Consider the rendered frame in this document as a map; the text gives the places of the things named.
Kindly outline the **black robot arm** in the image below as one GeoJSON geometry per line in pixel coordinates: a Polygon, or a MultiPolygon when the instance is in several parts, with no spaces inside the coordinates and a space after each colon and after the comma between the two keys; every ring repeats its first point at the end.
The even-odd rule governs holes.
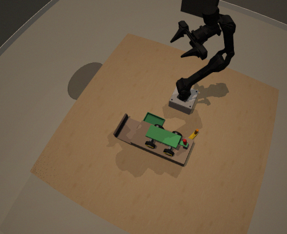
{"type": "Polygon", "coordinates": [[[236,25],[230,15],[222,15],[219,13],[218,6],[206,6],[202,9],[203,20],[210,32],[210,36],[217,34],[221,35],[223,32],[224,46],[223,50],[220,50],[210,59],[208,65],[200,69],[188,78],[181,78],[176,82],[177,90],[179,95],[178,99],[187,102],[191,95],[191,87],[201,79],[205,78],[212,72],[220,72],[224,70],[231,61],[231,58],[235,55],[233,46],[233,34],[235,32],[236,25]],[[218,24],[219,23],[219,24],[218,24]],[[220,29],[221,28],[221,29],[220,29]],[[226,53],[227,56],[224,58],[222,55],[226,53]]]}

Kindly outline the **tan wooden ramp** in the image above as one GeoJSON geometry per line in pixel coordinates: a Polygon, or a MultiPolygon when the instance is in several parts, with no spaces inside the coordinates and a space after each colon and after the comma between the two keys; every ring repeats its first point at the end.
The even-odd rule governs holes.
{"type": "Polygon", "coordinates": [[[184,167],[184,164],[189,155],[189,152],[191,150],[194,140],[187,138],[185,136],[182,136],[181,141],[186,139],[188,143],[187,148],[178,144],[177,148],[172,147],[171,149],[171,151],[174,152],[174,155],[168,156],[165,153],[163,153],[164,149],[168,149],[169,147],[166,144],[163,144],[163,143],[160,143],[154,140],[153,142],[153,144],[155,145],[154,149],[149,148],[145,145],[146,141],[150,140],[150,138],[146,137],[145,135],[151,125],[153,124],[150,124],[145,121],[139,122],[137,120],[131,119],[125,113],[125,115],[123,116],[122,120],[120,121],[119,125],[117,126],[114,132],[114,136],[117,139],[124,141],[134,147],[140,148],[160,158],[166,159],[168,161],[171,161],[175,164],[178,164],[184,167]]]}

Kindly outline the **green tray floor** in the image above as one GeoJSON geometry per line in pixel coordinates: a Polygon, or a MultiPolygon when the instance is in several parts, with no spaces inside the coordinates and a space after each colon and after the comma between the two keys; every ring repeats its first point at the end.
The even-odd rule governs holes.
{"type": "Polygon", "coordinates": [[[154,117],[152,115],[149,115],[149,114],[146,116],[144,121],[148,122],[150,124],[153,124],[153,125],[155,125],[155,124],[162,125],[162,123],[163,123],[163,120],[161,120],[157,117],[154,117]]]}

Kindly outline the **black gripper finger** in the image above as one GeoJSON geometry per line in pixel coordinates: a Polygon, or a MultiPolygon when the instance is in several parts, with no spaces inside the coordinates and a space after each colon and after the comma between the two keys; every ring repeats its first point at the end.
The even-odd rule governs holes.
{"type": "Polygon", "coordinates": [[[175,40],[179,39],[180,37],[184,37],[184,34],[183,34],[183,29],[179,26],[177,33],[174,35],[174,37],[170,41],[170,43],[174,42],[175,40]]]}
{"type": "Polygon", "coordinates": [[[196,47],[190,49],[189,51],[181,55],[181,58],[190,57],[190,56],[197,56],[198,58],[200,57],[199,51],[197,50],[196,47]]]}

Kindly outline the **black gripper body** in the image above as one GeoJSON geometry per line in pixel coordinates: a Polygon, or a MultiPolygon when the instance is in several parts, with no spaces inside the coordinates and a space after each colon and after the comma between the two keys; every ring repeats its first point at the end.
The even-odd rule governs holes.
{"type": "Polygon", "coordinates": [[[178,22],[178,25],[183,29],[183,34],[187,35],[191,39],[191,41],[199,51],[200,58],[202,60],[206,59],[208,55],[207,50],[203,45],[200,45],[200,43],[203,41],[207,41],[208,38],[210,38],[210,32],[207,27],[201,25],[199,29],[195,31],[192,30],[190,32],[189,26],[184,20],[178,22]]]}

